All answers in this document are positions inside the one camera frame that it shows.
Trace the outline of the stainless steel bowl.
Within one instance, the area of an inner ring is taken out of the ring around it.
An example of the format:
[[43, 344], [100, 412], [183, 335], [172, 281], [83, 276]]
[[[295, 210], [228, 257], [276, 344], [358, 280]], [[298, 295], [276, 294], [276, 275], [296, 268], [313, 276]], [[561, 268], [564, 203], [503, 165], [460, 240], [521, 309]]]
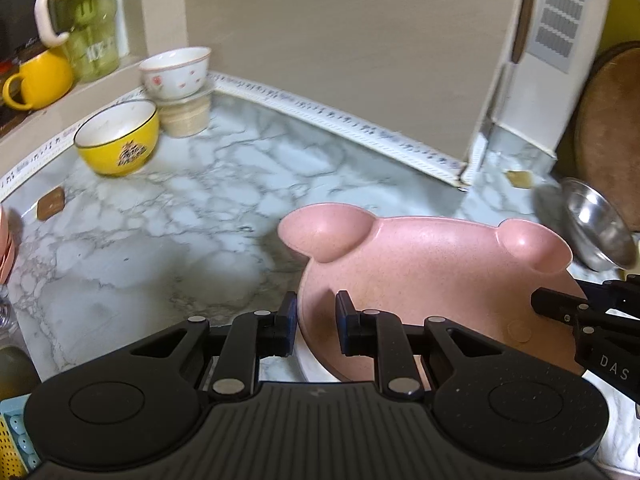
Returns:
[[589, 269], [630, 270], [639, 260], [631, 229], [597, 190], [575, 178], [561, 181], [562, 226], [574, 255]]

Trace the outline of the yellow adhesive pad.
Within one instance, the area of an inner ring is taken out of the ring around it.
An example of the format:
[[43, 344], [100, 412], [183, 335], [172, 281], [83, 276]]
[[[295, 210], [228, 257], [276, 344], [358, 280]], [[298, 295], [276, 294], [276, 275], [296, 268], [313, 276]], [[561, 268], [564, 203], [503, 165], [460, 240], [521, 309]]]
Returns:
[[533, 174], [529, 171], [508, 170], [506, 178], [514, 188], [532, 188], [534, 185]]

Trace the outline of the round wooden cutting board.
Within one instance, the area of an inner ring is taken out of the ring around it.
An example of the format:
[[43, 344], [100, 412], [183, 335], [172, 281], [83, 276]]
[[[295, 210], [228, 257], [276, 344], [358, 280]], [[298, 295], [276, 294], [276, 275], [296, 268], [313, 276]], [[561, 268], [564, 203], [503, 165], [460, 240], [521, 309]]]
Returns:
[[639, 229], [639, 44], [608, 49], [594, 62], [575, 118], [578, 176]]

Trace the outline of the stack of pink plates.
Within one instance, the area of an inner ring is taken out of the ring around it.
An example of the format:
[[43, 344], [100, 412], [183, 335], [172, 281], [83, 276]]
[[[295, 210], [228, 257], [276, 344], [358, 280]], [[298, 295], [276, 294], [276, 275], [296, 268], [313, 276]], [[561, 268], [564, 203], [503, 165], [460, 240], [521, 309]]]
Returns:
[[6, 284], [15, 261], [16, 247], [9, 226], [9, 215], [1, 208], [0, 224], [0, 284]]

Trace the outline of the beige ribbed cup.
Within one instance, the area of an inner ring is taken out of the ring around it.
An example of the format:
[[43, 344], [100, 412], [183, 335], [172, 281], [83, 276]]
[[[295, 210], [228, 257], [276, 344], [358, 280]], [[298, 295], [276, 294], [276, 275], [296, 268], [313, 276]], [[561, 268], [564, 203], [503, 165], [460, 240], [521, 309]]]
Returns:
[[209, 125], [212, 97], [190, 96], [178, 101], [156, 101], [160, 128], [173, 138], [187, 138], [206, 130]]

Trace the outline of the pink bear-shaped plate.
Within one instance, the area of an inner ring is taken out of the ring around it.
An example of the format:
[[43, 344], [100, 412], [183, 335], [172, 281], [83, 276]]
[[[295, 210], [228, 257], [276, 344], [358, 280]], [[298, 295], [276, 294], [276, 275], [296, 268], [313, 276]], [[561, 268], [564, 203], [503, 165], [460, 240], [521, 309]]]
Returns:
[[296, 356], [310, 382], [373, 377], [371, 359], [342, 355], [334, 306], [340, 290], [359, 310], [392, 312], [411, 325], [443, 316], [577, 375], [584, 371], [570, 327], [530, 305], [539, 287], [582, 293], [567, 271], [570, 248], [541, 224], [381, 218], [349, 204], [315, 204], [283, 218], [278, 235], [306, 264]]

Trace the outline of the olive green round object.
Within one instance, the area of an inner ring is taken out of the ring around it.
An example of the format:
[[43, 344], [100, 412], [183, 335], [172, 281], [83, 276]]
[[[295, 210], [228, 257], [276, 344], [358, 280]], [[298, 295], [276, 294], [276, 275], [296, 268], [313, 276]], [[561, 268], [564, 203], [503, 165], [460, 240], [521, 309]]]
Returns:
[[31, 393], [40, 382], [35, 365], [26, 352], [15, 346], [0, 350], [0, 400]]

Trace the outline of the white floral bowl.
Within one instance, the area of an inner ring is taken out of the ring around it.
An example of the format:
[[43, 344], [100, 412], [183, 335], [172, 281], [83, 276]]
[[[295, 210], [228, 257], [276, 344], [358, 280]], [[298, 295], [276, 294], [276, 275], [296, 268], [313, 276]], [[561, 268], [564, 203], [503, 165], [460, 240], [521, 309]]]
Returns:
[[139, 64], [142, 84], [153, 99], [175, 101], [199, 92], [206, 83], [208, 47], [169, 50]]

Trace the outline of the white knife rack box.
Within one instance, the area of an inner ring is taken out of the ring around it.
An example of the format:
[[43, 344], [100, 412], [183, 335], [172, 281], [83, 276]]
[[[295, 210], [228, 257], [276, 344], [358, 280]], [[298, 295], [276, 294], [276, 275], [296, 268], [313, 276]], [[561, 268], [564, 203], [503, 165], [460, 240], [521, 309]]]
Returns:
[[460, 182], [470, 185], [494, 133], [511, 133], [551, 157], [572, 117], [600, 44], [610, 0], [535, 0], [525, 52], [510, 62], [521, 0], [488, 111]]

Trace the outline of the brown adhesive pad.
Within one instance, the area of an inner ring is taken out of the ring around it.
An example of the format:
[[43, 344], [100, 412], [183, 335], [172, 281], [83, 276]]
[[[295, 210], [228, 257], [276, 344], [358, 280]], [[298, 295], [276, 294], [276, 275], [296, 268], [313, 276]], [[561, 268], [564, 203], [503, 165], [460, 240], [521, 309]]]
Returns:
[[65, 193], [62, 186], [57, 186], [37, 202], [36, 215], [39, 221], [46, 221], [65, 207]]

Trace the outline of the yellow mug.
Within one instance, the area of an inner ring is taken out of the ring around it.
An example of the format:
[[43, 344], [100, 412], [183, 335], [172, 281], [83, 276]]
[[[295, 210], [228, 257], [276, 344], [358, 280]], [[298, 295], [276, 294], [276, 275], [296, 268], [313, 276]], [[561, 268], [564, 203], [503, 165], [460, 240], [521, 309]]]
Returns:
[[[21, 102], [11, 96], [14, 81], [20, 83]], [[18, 72], [9, 76], [2, 87], [6, 106], [21, 112], [42, 110], [70, 92], [75, 82], [70, 62], [61, 48], [47, 49], [21, 63]]]

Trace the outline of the yellow ceramic bowl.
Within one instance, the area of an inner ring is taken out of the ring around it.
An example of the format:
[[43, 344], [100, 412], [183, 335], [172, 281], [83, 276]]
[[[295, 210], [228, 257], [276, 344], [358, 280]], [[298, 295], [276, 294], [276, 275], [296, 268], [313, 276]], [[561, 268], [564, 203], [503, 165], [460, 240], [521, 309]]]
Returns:
[[160, 118], [151, 100], [131, 100], [100, 110], [78, 128], [74, 147], [96, 173], [120, 177], [141, 168], [160, 137]]

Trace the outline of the blue yellow basket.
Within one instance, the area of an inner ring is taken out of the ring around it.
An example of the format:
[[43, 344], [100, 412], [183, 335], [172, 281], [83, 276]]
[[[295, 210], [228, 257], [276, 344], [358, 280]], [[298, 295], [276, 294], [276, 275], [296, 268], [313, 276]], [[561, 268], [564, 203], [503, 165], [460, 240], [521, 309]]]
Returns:
[[30, 394], [1, 402], [1, 478], [21, 479], [41, 463], [24, 423]]

